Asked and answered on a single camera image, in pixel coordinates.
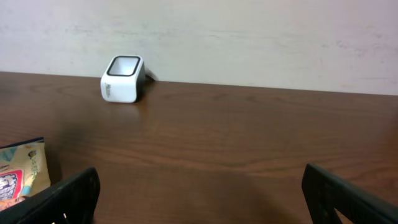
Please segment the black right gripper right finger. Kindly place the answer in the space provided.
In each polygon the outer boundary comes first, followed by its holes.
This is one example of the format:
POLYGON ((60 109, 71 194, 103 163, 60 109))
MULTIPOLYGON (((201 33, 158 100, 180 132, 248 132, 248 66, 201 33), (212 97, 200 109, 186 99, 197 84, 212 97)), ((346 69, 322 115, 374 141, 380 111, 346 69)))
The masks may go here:
POLYGON ((307 164, 302 191, 314 223, 397 223, 397 207, 315 164, 307 164))

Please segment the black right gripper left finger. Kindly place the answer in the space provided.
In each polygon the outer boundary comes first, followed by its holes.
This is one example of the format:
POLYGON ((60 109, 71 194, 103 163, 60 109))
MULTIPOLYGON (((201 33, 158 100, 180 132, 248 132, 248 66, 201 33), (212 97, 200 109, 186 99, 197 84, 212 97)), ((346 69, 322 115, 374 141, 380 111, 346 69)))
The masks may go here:
POLYGON ((99 195, 100 179, 90 167, 1 211, 1 224, 91 224, 99 195))

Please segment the yellow snack bag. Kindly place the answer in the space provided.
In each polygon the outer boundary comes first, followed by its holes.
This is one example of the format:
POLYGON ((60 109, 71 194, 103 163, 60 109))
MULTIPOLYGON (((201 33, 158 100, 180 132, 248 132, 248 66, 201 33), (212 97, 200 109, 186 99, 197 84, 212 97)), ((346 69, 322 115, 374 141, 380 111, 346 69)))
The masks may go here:
POLYGON ((1 147, 1 210, 50 187, 44 138, 1 147))

